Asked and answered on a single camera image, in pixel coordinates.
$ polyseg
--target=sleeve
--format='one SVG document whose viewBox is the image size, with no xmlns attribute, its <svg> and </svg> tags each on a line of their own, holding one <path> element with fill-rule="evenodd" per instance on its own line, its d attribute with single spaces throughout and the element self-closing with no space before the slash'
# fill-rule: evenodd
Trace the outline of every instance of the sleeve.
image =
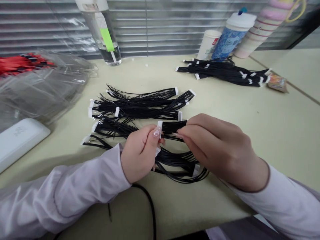
<svg viewBox="0 0 320 240">
<path fill-rule="evenodd" d="M 128 189 L 121 145 L 90 161 L 58 166 L 37 180 L 0 190 L 0 239 L 34 239 L 72 225 L 91 205 Z"/>
<path fill-rule="evenodd" d="M 320 199 L 269 165 L 268 185 L 246 193 L 227 184 L 246 204 L 290 239 L 320 239 Z"/>
</svg>

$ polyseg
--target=white lid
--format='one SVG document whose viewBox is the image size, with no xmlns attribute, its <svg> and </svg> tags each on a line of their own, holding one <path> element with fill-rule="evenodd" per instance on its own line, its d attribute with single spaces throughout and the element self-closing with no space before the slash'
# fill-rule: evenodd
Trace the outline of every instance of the white lid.
<svg viewBox="0 0 320 240">
<path fill-rule="evenodd" d="M 109 9 L 107 0 L 75 0 L 81 12 L 102 12 Z"/>
<path fill-rule="evenodd" d="M 206 30 L 204 35 L 209 38 L 219 38 L 221 36 L 221 32 L 216 30 Z"/>
<path fill-rule="evenodd" d="M 253 27 L 256 18 L 256 15 L 248 13 L 242 13 L 241 15 L 238 15 L 236 12 L 228 18 L 227 23 L 236 27 L 251 28 Z"/>
</svg>

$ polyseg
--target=snack packet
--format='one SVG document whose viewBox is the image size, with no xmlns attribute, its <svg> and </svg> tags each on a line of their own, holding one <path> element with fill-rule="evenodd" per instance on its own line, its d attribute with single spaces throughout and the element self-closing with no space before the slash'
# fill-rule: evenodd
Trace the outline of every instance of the snack packet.
<svg viewBox="0 0 320 240">
<path fill-rule="evenodd" d="M 271 89 L 278 90 L 280 92 L 289 93 L 287 90 L 287 79 L 284 77 L 280 77 L 276 74 L 270 73 L 268 75 L 270 80 L 268 82 L 268 87 Z"/>
</svg>

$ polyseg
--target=table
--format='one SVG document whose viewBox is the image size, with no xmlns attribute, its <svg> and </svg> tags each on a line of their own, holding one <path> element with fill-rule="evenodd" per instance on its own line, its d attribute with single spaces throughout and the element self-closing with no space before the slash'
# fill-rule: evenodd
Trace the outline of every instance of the table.
<svg viewBox="0 0 320 240">
<path fill-rule="evenodd" d="M 254 51 L 250 56 L 320 105 L 320 48 Z"/>
<path fill-rule="evenodd" d="M 54 131 L 50 136 L 0 175 L 0 187 L 36 179 L 48 174 L 54 166 L 71 165 L 102 154 L 101 149 L 80 146 L 80 142 L 91 132 L 94 123 L 88 118 L 89 101 L 99 93 L 106 94 L 105 84 L 109 83 L 127 92 L 178 87 L 182 93 L 192 89 L 197 96 L 182 108 L 185 119 L 207 113 L 239 125 L 251 137 L 260 157 L 319 191 L 319 106 L 291 86 L 288 86 L 290 94 L 282 94 L 264 87 L 242 87 L 212 78 L 196 80 L 192 74 L 174 71 L 176 66 L 185 66 L 183 59 L 193 57 L 124 59 L 118 67 L 94 60 L 99 67 L 99 77 L 90 79 L 76 105 L 51 127 Z M 250 58 L 234 60 L 241 67 L 264 69 Z M 176 148 L 169 141 L 167 147 Z M 153 199 L 158 239 L 182 236 L 254 213 L 213 175 L 184 185 L 150 172 L 139 184 Z M 107 205 L 94 205 L 59 239 L 152 238 L 151 210 L 140 189 L 120 193 L 111 203 L 111 212 L 112 223 Z"/>
</svg>

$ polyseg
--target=manicured nail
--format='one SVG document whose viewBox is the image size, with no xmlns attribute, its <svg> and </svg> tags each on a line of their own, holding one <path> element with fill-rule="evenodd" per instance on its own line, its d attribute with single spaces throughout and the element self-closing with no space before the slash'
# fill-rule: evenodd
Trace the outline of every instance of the manicured nail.
<svg viewBox="0 0 320 240">
<path fill-rule="evenodd" d="M 159 138 L 159 137 L 160 137 L 160 131 L 161 131 L 161 127 L 156 127 L 156 128 L 154 129 L 153 136 L 154 136 L 155 138 Z"/>
<path fill-rule="evenodd" d="M 182 136 L 182 135 L 180 135 L 179 133 L 172 133 L 172 135 L 176 136 L 177 138 L 181 138 L 181 139 L 183 139 L 183 136 Z"/>
</svg>

